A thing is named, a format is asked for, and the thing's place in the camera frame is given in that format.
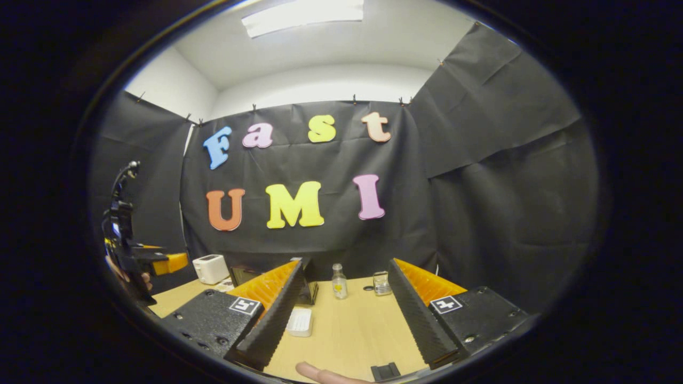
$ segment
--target white wall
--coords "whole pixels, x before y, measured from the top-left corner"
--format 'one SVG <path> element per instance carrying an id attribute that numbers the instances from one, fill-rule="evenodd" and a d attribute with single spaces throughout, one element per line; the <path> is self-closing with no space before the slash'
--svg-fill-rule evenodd
<path id="1" fill-rule="evenodd" d="M 210 119 L 218 90 L 192 64 L 170 47 L 152 60 L 126 86 L 126 91 L 190 120 Z"/>
<path id="2" fill-rule="evenodd" d="M 209 120 L 250 111 L 252 104 L 260 109 L 300 102 L 352 100 L 354 94 L 357 100 L 398 102 L 402 97 L 408 102 L 432 73 L 420 68 L 376 64 L 317 66 L 280 72 L 222 91 Z"/>

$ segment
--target white ceiling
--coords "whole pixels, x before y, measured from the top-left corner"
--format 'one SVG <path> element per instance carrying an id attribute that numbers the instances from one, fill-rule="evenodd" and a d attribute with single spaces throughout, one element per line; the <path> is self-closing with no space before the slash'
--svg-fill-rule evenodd
<path id="1" fill-rule="evenodd" d="M 230 9 L 175 48 L 219 90 L 307 66 L 386 64 L 435 70 L 473 20 L 436 0 L 365 0 L 362 22 L 295 27 L 251 39 L 241 18 L 288 0 Z"/>

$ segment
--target orange letter u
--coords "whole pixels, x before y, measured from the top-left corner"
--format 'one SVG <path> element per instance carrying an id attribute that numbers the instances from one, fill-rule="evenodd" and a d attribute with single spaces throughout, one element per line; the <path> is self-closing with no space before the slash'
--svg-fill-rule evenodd
<path id="1" fill-rule="evenodd" d="M 232 217 L 224 220 L 221 214 L 221 199 L 225 196 L 223 191 L 211 191 L 206 194 L 209 201 L 209 222 L 219 231 L 232 231 L 242 222 L 242 196 L 245 190 L 241 188 L 231 189 L 227 195 L 232 197 Z"/>

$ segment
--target white sponge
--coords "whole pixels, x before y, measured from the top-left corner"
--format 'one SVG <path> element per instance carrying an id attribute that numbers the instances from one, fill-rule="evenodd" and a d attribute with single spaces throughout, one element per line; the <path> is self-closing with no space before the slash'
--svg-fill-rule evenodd
<path id="1" fill-rule="evenodd" d="M 312 311 L 308 308 L 294 308 L 287 322 L 287 332 L 292 336 L 307 338 L 311 335 L 313 327 Z"/>

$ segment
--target glass bottle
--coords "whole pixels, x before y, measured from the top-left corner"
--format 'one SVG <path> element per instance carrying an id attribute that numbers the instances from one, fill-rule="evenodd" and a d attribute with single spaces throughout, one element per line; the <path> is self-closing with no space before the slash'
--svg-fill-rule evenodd
<path id="1" fill-rule="evenodd" d="M 332 290 L 337 299 L 346 299 L 346 276 L 342 273 L 342 265 L 337 263 L 332 266 Z"/>

